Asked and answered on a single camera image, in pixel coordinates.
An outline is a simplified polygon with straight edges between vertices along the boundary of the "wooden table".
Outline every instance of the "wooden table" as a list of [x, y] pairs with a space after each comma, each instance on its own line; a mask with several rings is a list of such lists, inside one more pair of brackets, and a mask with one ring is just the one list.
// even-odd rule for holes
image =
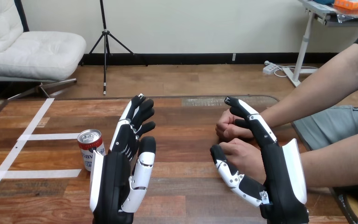
[[[266, 96], [240, 98], [259, 112], [277, 102]], [[157, 127], [149, 135], [156, 138], [156, 160], [134, 223], [266, 223], [258, 208], [224, 184], [210, 156], [209, 148], [218, 142], [215, 123], [228, 109], [223, 99], [153, 98]], [[0, 111], [0, 223], [90, 224], [90, 173], [75, 138], [95, 128], [108, 146], [128, 101], [6, 102]], [[274, 132], [281, 145], [298, 139], [291, 125]], [[311, 223], [347, 223], [329, 192], [308, 193], [307, 208]]]

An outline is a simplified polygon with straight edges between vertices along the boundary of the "forearm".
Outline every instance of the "forearm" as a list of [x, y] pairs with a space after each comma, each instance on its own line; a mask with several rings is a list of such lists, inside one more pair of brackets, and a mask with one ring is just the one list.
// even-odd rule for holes
[[358, 185], [358, 134], [302, 153], [301, 160], [308, 187]]
[[262, 112], [271, 127], [327, 109], [358, 90], [358, 45], [353, 44], [306, 78], [285, 99]]

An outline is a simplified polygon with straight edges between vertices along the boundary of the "gray shorts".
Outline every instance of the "gray shorts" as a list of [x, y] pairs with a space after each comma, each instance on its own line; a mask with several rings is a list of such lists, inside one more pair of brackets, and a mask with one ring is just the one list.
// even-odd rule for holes
[[358, 108], [334, 106], [294, 122], [311, 150], [358, 134]]

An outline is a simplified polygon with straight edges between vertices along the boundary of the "desk leg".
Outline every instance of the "desk leg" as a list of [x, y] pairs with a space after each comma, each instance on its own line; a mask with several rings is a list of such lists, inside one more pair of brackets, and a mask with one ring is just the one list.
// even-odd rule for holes
[[315, 13], [309, 12], [309, 15], [310, 15], [310, 17], [308, 19], [307, 28], [306, 28], [305, 34], [303, 36], [303, 42], [301, 43], [300, 52], [298, 53], [298, 58], [297, 58], [296, 67], [294, 69], [294, 73], [291, 72], [290, 69], [284, 69], [284, 72], [286, 73], [288, 78], [291, 80], [293, 85], [296, 86], [296, 87], [300, 84], [300, 81], [298, 80], [298, 77], [300, 76], [301, 67], [303, 65], [305, 52], [307, 51], [308, 43], [309, 43], [309, 40], [310, 40], [312, 24], [313, 24], [313, 21], [315, 19]]

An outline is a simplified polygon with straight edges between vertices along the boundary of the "robotic hand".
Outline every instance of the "robotic hand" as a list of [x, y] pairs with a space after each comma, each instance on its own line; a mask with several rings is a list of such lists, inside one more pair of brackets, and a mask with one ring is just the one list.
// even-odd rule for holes
[[[106, 156], [93, 152], [90, 209], [94, 224], [131, 224], [149, 185], [156, 153], [153, 137], [140, 137], [156, 124], [144, 121], [154, 115], [154, 102], [144, 95], [128, 103]], [[131, 174], [131, 160], [138, 158]]]
[[213, 161], [219, 174], [230, 189], [245, 201], [260, 207], [262, 217], [276, 224], [303, 224], [309, 222], [305, 208], [307, 192], [303, 167], [296, 139], [280, 147], [261, 115], [242, 100], [227, 97], [225, 103], [237, 119], [237, 126], [252, 131], [261, 148], [266, 181], [264, 184], [240, 174], [227, 161], [221, 147], [211, 148]]

